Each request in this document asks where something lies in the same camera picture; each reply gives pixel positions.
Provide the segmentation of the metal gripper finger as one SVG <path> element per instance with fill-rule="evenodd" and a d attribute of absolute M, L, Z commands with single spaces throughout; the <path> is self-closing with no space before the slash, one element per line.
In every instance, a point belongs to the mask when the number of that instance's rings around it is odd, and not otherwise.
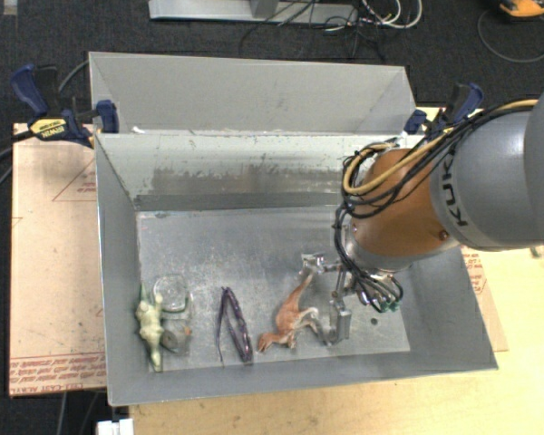
<path fill-rule="evenodd" d="M 343 300 L 330 300 L 328 303 L 328 323 L 322 325 L 322 341 L 327 346 L 347 340 L 350 334 L 352 311 Z"/>
<path fill-rule="evenodd" d="M 327 272 L 323 254 L 302 254 L 302 266 L 300 269 L 301 283 L 309 282 L 316 275 L 323 275 Z"/>

